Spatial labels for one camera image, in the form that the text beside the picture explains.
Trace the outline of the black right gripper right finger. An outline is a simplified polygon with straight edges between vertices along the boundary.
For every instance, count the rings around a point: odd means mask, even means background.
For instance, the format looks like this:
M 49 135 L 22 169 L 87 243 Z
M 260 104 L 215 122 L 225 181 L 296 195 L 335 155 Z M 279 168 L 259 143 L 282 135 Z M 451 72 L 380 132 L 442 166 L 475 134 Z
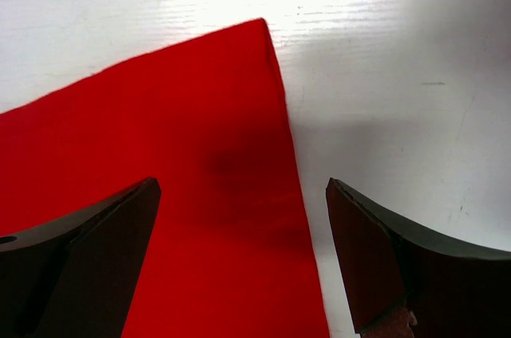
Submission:
M 509 252 L 429 229 L 337 179 L 326 199 L 360 336 L 509 336 Z

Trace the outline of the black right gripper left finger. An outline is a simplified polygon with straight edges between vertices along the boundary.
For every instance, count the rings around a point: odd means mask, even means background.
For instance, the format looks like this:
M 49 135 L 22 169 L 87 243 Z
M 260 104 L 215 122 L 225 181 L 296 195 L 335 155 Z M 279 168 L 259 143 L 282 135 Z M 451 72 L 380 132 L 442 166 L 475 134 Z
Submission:
M 119 337 L 160 204 L 157 179 L 1 238 L 3 337 Z

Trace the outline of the red t shirt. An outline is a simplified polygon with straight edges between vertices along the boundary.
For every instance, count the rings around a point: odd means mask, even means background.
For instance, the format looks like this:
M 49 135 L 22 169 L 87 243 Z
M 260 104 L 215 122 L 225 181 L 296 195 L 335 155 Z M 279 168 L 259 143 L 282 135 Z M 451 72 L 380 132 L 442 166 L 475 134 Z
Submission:
M 126 337 L 326 337 L 263 19 L 129 59 L 1 116 L 1 232 L 145 177 L 161 200 Z

